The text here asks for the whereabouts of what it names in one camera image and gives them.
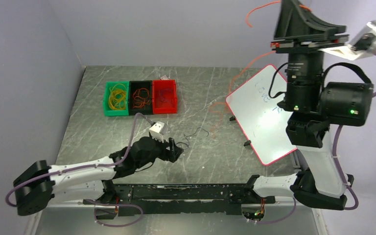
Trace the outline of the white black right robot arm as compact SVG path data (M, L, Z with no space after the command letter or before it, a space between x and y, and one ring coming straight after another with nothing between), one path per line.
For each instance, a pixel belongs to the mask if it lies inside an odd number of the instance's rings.
M302 154L307 168L283 177L253 175L245 198L255 203L271 196L292 197L315 209L343 211L346 191L353 176L345 174L331 144L330 126L362 126L373 98L374 85L364 71L346 62L359 83L329 82L323 67L324 51L343 46L348 40L344 25L327 23L298 0L281 1L271 49L288 56L286 90L278 107L290 112L285 129L292 145Z

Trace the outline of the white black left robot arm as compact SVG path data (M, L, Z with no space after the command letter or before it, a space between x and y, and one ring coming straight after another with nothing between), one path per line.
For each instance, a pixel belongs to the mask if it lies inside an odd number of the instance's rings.
M67 201L69 189L81 184L124 178L156 159L174 163L183 153L173 138L158 141L142 137L133 144L90 162L70 165L48 165L45 160L34 162L13 182L6 195L7 205L15 207L19 216L37 213L56 200Z

